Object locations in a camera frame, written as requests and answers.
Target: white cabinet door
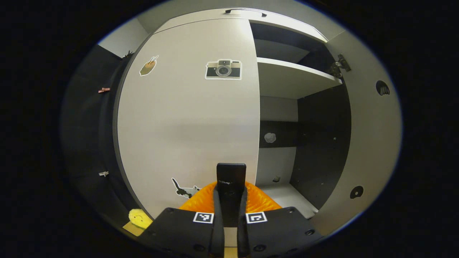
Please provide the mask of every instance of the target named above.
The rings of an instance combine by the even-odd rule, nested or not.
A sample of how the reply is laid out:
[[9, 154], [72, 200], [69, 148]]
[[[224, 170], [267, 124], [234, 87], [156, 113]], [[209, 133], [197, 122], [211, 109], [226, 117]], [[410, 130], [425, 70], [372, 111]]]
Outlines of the white cabinet door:
[[[158, 56], [153, 70], [139, 72]], [[241, 80], [205, 79], [208, 62], [242, 64]], [[245, 163], [255, 183], [260, 123], [257, 57], [248, 20], [188, 23], [152, 35], [134, 57], [119, 96], [122, 166], [155, 218], [180, 207], [180, 188], [216, 181], [217, 163]]]
[[[349, 31], [325, 45], [335, 60], [343, 54], [352, 69], [341, 70], [349, 94], [352, 127], [341, 178], [311, 219], [322, 235], [355, 218], [377, 198], [392, 175], [402, 140], [402, 115], [396, 89], [378, 58]], [[378, 93], [379, 80], [387, 84], [390, 94]], [[351, 199], [356, 186], [363, 187], [363, 195]]]
[[322, 43], [327, 42], [327, 39], [318, 30], [316, 30], [316, 28], [299, 20], [270, 11], [236, 7], [197, 11], [174, 17], [165, 22], [159, 29], [156, 30], [155, 33], [186, 23], [212, 19], [248, 19], [253, 23], [261, 23], [287, 29], [308, 36]]

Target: yellow toy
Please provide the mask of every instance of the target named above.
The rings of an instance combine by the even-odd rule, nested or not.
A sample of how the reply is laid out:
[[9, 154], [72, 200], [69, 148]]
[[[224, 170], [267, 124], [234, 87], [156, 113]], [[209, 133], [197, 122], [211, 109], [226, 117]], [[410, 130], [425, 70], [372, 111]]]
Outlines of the yellow toy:
[[132, 209], [129, 212], [129, 220], [132, 224], [146, 229], [153, 222], [142, 209]]

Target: shelf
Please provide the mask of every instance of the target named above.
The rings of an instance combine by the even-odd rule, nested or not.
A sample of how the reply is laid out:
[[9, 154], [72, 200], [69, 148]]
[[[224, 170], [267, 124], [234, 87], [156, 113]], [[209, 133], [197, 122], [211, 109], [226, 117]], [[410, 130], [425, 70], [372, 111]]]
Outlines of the shelf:
[[324, 72], [302, 65], [257, 57], [260, 95], [300, 99], [342, 84]]
[[306, 200], [291, 184], [260, 186], [259, 188], [283, 208], [290, 206], [297, 208], [307, 219], [313, 217], [318, 212], [318, 209]]

